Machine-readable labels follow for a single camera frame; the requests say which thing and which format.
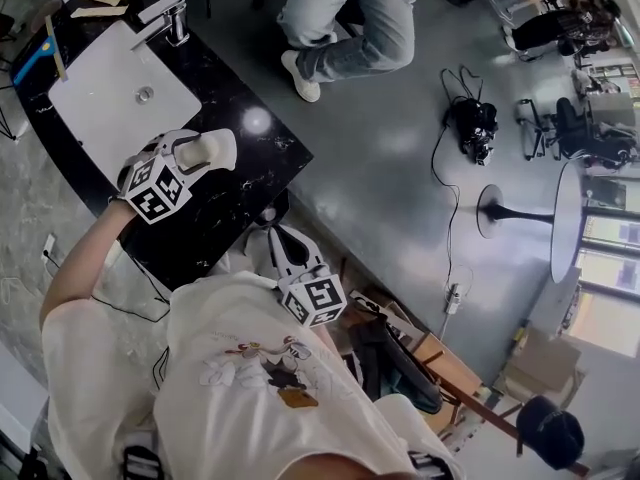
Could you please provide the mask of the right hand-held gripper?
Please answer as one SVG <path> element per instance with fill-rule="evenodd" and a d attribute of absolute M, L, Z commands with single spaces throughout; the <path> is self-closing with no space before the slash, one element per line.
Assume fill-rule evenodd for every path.
<path fill-rule="evenodd" d="M 280 278 L 281 305 L 305 328 L 335 321 L 347 300 L 339 276 L 332 274 L 327 265 L 320 265 L 323 259 L 317 244 L 285 225 L 270 227 L 267 238 Z M 308 270 L 291 275 L 291 269 Z"/>

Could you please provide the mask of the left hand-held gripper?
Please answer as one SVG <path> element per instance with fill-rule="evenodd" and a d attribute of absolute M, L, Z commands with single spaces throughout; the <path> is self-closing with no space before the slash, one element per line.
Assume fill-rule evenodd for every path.
<path fill-rule="evenodd" d="M 176 213 L 192 196 L 192 176 L 209 171 L 209 162 L 185 167 L 184 162 L 202 159 L 200 137 L 199 132 L 179 129 L 149 142 L 122 166 L 117 176 L 118 198 L 148 224 Z"/>

